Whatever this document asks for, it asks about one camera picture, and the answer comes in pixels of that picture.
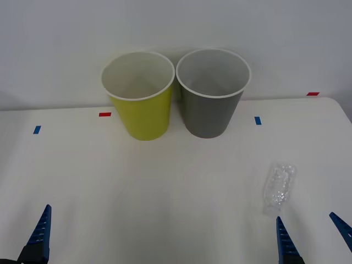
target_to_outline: table surface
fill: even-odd
[[[281,216],[300,255],[350,263],[328,215],[352,225],[351,157],[352,124],[329,98],[241,101],[214,139],[175,106],[153,141],[113,107],[0,112],[0,257],[17,259],[50,204],[50,264],[277,263],[263,187],[287,161],[298,173]]]

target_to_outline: clear plastic bottle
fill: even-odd
[[[297,169],[292,164],[273,164],[264,190],[265,214],[272,217],[280,214],[283,204],[289,199],[296,173]]]

